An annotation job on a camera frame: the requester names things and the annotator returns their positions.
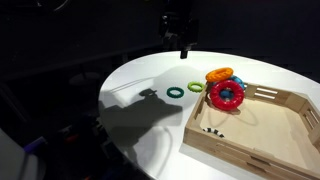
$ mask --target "yellow ring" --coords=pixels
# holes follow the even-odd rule
[[[233,69],[228,68],[228,67],[220,68],[220,69],[216,69],[216,70],[209,72],[206,75],[206,80],[208,82],[223,81],[223,80],[230,78],[232,76],[232,74],[233,74]]]

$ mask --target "table surface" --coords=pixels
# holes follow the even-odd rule
[[[262,179],[214,156],[183,144],[184,127],[199,97],[190,81],[231,67],[243,81],[304,93],[320,109],[320,84],[292,71],[258,60],[212,52],[179,52],[144,56],[115,70],[100,90],[102,123],[117,148],[155,179]],[[166,95],[181,87],[180,99]]]

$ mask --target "red ring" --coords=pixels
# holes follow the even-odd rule
[[[230,101],[223,100],[219,95],[220,91],[226,88],[230,88],[234,94],[233,98],[230,99]],[[221,110],[229,111],[237,108],[242,103],[244,93],[243,89],[238,83],[232,80],[224,80],[219,81],[214,86],[212,86],[210,91],[210,98],[214,106]]]

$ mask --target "wooden tray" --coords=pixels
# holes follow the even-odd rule
[[[245,83],[237,110],[216,109],[212,83],[193,109],[183,142],[271,179],[320,179],[320,116],[307,96]],[[204,128],[215,128],[220,138]]]

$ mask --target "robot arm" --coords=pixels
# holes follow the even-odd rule
[[[199,21],[190,16],[193,0],[164,0],[164,3],[159,35],[164,46],[169,46],[169,50],[180,50],[180,58],[185,59],[198,40]]]

